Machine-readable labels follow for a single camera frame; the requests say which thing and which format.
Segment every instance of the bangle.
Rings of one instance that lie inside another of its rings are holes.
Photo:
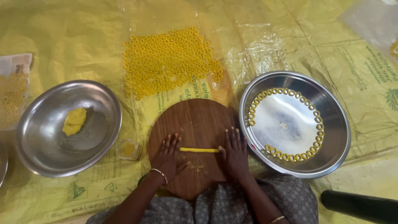
[[[281,220],[283,218],[284,218],[284,216],[278,217],[278,218],[274,219],[272,222],[270,222],[269,224],[276,223],[276,222],[278,222],[279,220]]]
[[[152,168],[152,169],[150,169],[150,170],[151,170],[151,171],[153,170],[153,171],[156,171],[156,172],[160,173],[160,174],[164,177],[164,179],[166,180],[166,185],[167,185],[167,178],[166,178],[166,176],[165,176],[160,170],[155,169],[155,168]]]

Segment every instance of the rolled dough strip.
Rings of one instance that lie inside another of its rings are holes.
[[[183,152],[211,152],[211,153],[220,152],[218,149],[197,149],[197,148],[184,148],[184,147],[181,147],[179,150]]]

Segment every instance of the wooden cutting board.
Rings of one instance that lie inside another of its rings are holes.
[[[217,148],[224,145],[225,129],[236,127],[234,115],[227,107],[206,99],[181,101],[169,107],[156,121],[149,136],[148,154],[152,163],[161,142],[168,134],[178,133],[181,147]],[[191,164],[166,189],[175,195],[192,200],[214,183],[226,181],[226,170],[220,153],[180,152],[179,164]]]

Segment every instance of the yellow tarpaulin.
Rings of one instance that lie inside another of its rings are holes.
[[[346,0],[69,0],[0,2],[0,55],[32,53],[28,104],[65,81],[91,79],[120,99],[122,128],[116,143],[135,139],[139,162],[116,156],[115,147],[94,166],[71,177],[45,178],[16,157],[14,132],[0,133],[10,165],[0,188],[1,223],[49,223],[95,213],[119,204],[150,164],[145,151],[152,125],[181,100],[208,98],[235,112],[246,84],[274,70],[316,79],[338,98],[351,124],[351,149],[335,172],[309,180],[317,194],[326,189],[398,199],[398,66],[338,20]],[[144,98],[126,99],[121,43],[197,25],[211,41],[224,75],[219,84],[195,84]],[[262,174],[263,163],[250,158]],[[365,223],[326,210],[320,223]]]

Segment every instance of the finger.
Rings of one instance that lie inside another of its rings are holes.
[[[226,151],[225,148],[223,148],[222,146],[219,146],[219,151],[221,153],[222,158],[226,161]]]
[[[177,158],[177,156],[178,156],[180,143],[181,143],[181,137],[178,137],[177,142],[176,142],[176,147],[174,148],[174,152],[173,152],[173,155],[175,158]]]
[[[183,171],[185,168],[187,168],[187,166],[189,165],[189,164],[191,164],[191,162],[190,161],[187,161],[187,162],[184,162],[183,164],[181,164],[180,166],[178,166],[177,167],[177,175],[181,172],[181,171]]]
[[[165,143],[166,141],[165,140],[163,140],[162,141],[162,144],[160,144],[160,147],[159,147],[159,154],[162,154],[163,153],[163,150],[164,150],[164,143]]]
[[[247,147],[248,147],[248,138],[244,136],[242,142],[242,152],[246,155],[248,154]]]
[[[225,148],[227,150],[231,149],[231,142],[230,142],[229,136],[228,136],[228,129],[225,129]]]
[[[170,148],[170,137],[171,135],[168,135],[166,138],[166,143],[164,145],[164,149],[163,149],[163,155],[167,154],[169,152],[169,148]]]
[[[238,146],[236,145],[236,138],[235,138],[235,134],[234,134],[234,127],[231,127],[231,146],[233,150],[237,150]]]
[[[242,144],[240,142],[240,135],[239,135],[239,129],[235,129],[235,139],[236,139],[236,145],[238,146],[238,149],[241,151],[242,150]]]
[[[178,138],[178,134],[175,133],[174,136],[173,136],[172,144],[171,144],[171,146],[170,146],[170,150],[169,150],[169,153],[170,153],[171,155],[173,154],[174,148],[176,147],[177,138]]]

